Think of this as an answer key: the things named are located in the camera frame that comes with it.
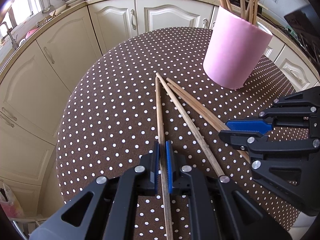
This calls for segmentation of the steel kitchen faucet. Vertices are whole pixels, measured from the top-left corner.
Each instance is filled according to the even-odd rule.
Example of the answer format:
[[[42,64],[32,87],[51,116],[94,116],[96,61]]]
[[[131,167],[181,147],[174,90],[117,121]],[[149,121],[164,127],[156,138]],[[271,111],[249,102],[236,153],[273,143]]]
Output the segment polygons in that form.
[[[1,23],[1,25],[4,25],[4,26],[6,27],[7,36],[10,37],[11,44],[12,44],[12,48],[13,48],[14,50],[17,50],[18,47],[19,47],[19,45],[18,45],[18,43],[17,43],[17,36],[16,36],[15,38],[13,37],[13,35],[12,35],[12,33],[11,33],[12,29],[8,27],[7,22],[4,21],[4,22]]]

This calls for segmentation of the pink cylindrical utensil cup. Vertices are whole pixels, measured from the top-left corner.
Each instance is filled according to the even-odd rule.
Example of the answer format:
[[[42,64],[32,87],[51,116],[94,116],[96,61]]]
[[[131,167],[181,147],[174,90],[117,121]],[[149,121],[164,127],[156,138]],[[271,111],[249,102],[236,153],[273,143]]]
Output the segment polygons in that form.
[[[228,89],[242,88],[268,47],[272,33],[219,8],[203,62],[207,76]]]

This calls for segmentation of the cream lower cabinets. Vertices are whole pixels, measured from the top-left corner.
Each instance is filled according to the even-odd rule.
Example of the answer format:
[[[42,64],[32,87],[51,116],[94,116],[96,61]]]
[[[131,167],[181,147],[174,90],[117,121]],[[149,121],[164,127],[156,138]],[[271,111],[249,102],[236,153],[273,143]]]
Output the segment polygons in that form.
[[[150,129],[139,143],[138,128],[154,122],[152,59],[162,51],[159,38],[135,50],[130,65],[138,79],[117,78],[119,63],[111,65],[104,83],[116,98],[111,126],[124,130],[107,149],[66,160],[70,151],[58,149],[62,114],[76,85],[88,69],[121,42],[170,27],[195,28],[192,39],[214,26],[216,0],[97,0],[85,1],[57,14],[35,31],[1,68],[1,184],[13,200],[1,198],[3,209],[14,218],[48,216],[64,195],[74,194],[77,183],[100,173],[117,174],[138,160],[153,140]]]

